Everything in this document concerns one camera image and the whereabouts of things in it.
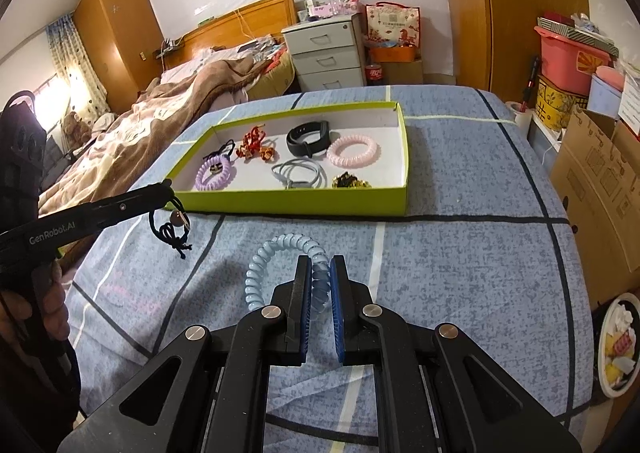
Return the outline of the left hand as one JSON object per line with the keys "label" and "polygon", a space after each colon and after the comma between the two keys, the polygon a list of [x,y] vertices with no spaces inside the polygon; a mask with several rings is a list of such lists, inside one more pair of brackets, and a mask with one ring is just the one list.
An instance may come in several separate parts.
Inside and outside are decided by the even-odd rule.
{"label": "left hand", "polygon": [[[70,335],[70,325],[62,285],[62,269],[57,261],[50,265],[50,278],[52,284],[42,299],[44,327],[52,338],[66,340]],[[2,291],[1,295],[16,321],[26,320],[32,315],[32,306],[22,296],[8,291]],[[17,343],[12,322],[4,307],[1,307],[1,338],[11,346]]]}

